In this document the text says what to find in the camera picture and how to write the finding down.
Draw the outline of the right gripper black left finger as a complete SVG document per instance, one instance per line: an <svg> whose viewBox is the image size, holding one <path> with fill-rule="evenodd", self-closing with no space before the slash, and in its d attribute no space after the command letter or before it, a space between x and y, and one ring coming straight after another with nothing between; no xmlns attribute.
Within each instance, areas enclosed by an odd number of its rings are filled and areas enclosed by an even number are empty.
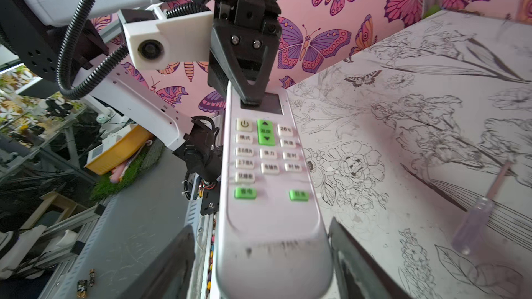
<svg viewBox="0 0 532 299"><path fill-rule="evenodd" d="M184 227L119 298L186 298L195 261L193 227Z"/></svg>

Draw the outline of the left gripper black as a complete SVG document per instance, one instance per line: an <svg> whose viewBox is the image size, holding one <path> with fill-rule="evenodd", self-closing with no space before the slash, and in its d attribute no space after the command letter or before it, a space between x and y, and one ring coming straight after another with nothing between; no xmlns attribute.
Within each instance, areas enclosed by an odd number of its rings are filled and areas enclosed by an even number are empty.
<svg viewBox="0 0 532 299"><path fill-rule="evenodd" d="M208 85L233 88L246 105L262 103L280 44L278 0L215 0Z"/></svg>

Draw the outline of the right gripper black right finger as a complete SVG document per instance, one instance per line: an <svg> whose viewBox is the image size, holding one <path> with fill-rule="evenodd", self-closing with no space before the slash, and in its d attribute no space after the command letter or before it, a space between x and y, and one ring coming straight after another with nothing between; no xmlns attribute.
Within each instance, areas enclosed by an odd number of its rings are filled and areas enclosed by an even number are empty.
<svg viewBox="0 0 532 299"><path fill-rule="evenodd" d="M328 239L339 297L358 299L410 297L336 219L331 221Z"/></svg>

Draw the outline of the white remote control green buttons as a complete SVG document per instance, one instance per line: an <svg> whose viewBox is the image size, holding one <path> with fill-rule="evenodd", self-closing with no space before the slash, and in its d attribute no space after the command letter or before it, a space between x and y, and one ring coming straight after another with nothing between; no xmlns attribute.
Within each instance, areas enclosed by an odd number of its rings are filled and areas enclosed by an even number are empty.
<svg viewBox="0 0 532 299"><path fill-rule="evenodd" d="M222 298L321 298L333 261L288 92L228 88L215 278Z"/></svg>

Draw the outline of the clear handle screwdriver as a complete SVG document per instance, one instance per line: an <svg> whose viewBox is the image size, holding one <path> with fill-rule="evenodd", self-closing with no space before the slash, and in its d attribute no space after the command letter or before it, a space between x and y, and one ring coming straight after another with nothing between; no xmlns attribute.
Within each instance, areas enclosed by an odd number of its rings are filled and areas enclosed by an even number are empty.
<svg viewBox="0 0 532 299"><path fill-rule="evenodd" d="M512 161L507 161L502 166L486 195L479 197L467 212L451 241L453 249L458 253L468 256L477 245L480 235L495 208L494 198L502 187L507 172L512 165Z"/></svg>

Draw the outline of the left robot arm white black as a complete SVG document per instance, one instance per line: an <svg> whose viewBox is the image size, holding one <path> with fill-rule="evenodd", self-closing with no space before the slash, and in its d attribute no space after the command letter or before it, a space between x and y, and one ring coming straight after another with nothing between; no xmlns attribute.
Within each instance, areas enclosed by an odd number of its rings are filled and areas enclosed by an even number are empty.
<svg viewBox="0 0 532 299"><path fill-rule="evenodd" d="M149 91L118 66L206 62L209 86L260 105L281 41L277 1L1 0L1 43L65 98L103 101L213 182L222 171L216 128L174 109L176 90Z"/></svg>

